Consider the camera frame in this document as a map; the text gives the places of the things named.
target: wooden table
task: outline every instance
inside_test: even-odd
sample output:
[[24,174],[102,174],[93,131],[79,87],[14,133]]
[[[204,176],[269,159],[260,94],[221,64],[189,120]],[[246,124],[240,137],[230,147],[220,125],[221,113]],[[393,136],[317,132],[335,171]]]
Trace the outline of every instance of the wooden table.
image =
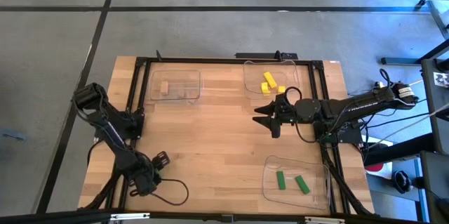
[[[108,96],[110,103],[118,110],[125,109],[134,63],[135,57],[130,56],[119,56],[116,60]],[[323,63],[329,96],[346,98],[339,62]],[[302,94],[304,98],[310,98],[307,67],[296,68]],[[251,117],[256,115],[254,108],[267,105],[269,100],[247,99],[243,86],[243,65],[158,62],[151,64],[150,76],[156,70],[201,72],[201,97],[193,104],[155,102],[149,99],[147,92],[145,125],[142,138],[137,143],[137,150],[150,158],[162,150],[168,153],[171,163],[162,170],[162,176],[183,180],[189,187],[190,197],[182,206],[171,206],[151,195],[128,196],[127,210],[329,214],[328,209],[280,204],[262,196],[262,172],[268,156],[276,155],[316,164],[321,164],[322,159],[319,145],[301,141],[293,126],[282,126],[281,137],[273,139],[268,129],[252,121]],[[316,79],[318,90],[321,90],[318,74]],[[314,137],[310,125],[301,125],[300,130],[305,138]],[[374,212],[360,153],[352,145],[340,144],[340,156],[348,186],[363,205]],[[87,205],[99,193],[111,175],[113,162],[114,155],[104,143],[93,150],[79,206]],[[338,186],[334,185],[337,210],[341,211]],[[113,206],[118,204],[120,187],[117,186]],[[173,202],[181,202],[185,198],[185,189],[177,183],[162,182],[156,192]]]

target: concrete floor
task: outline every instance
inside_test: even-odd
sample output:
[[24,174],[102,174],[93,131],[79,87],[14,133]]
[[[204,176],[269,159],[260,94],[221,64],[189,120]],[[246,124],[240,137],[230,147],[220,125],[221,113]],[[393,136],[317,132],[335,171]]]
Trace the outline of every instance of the concrete floor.
[[[414,6],[418,1],[113,0],[112,5]],[[103,2],[0,0],[0,5],[94,6]],[[32,199],[48,168],[98,17],[98,13],[0,13],[0,125],[27,135],[22,143],[0,141],[0,216],[33,209]],[[108,86],[118,55],[154,56],[159,49],[162,56],[232,57],[235,52],[280,50],[298,53],[304,59],[341,61],[352,93],[381,80],[379,58],[418,58],[442,41],[428,13],[109,13],[88,82]],[[418,67],[383,68],[394,81],[420,79]],[[425,98],[422,84],[413,88]],[[373,123],[424,111],[427,108],[422,103],[411,111],[376,117]],[[410,121],[373,129],[370,135],[382,138]],[[422,122],[390,140],[401,142],[427,131],[429,122]],[[50,211],[76,208],[92,138],[92,128],[77,120]]]

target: yellow block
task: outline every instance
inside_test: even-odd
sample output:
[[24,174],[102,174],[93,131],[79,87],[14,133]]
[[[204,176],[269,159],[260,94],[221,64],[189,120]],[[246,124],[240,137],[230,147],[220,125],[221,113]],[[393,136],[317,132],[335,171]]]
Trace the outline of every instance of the yellow block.
[[279,87],[278,87],[278,93],[279,93],[279,94],[285,93],[285,92],[286,92],[286,87],[285,87],[285,86],[279,86]]
[[264,73],[264,78],[265,78],[265,80],[267,80],[268,85],[269,85],[271,88],[276,88],[277,84],[276,84],[276,82],[274,81],[274,78],[273,78],[273,76],[272,76],[272,74],[271,74],[270,72],[265,72],[265,73]]
[[263,82],[260,84],[260,88],[262,89],[262,93],[264,94],[264,96],[269,96],[270,91],[268,89],[268,83],[267,82]]

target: transparent container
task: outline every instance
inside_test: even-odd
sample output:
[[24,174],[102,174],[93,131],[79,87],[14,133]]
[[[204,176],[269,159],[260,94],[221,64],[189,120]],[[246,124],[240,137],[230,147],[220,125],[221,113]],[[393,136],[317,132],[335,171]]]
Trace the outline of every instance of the transparent container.
[[161,70],[150,77],[151,100],[196,100],[201,95],[198,70]]
[[[277,84],[276,88],[270,88],[271,93],[264,95],[260,84],[266,82],[264,73],[270,72]],[[283,62],[262,62],[255,63],[246,61],[243,64],[243,74],[245,82],[245,95],[249,99],[273,99],[278,94],[278,87],[288,88],[294,86],[299,88],[299,77],[296,71],[296,64],[292,60]]]
[[[283,171],[286,190],[280,190],[276,176]],[[297,184],[296,177],[301,175],[310,192],[305,195]],[[323,164],[269,156],[265,160],[262,177],[262,193],[265,199],[273,202],[305,206],[325,210],[329,207],[329,170]]]

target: red object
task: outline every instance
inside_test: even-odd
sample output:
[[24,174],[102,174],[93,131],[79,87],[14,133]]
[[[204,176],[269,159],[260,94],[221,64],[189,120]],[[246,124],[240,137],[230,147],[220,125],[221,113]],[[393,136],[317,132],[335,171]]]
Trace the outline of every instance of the red object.
[[375,165],[365,167],[365,170],[372,171],[372,172],[378,172],[382,168],[384,168],[384,164],[375,164]]

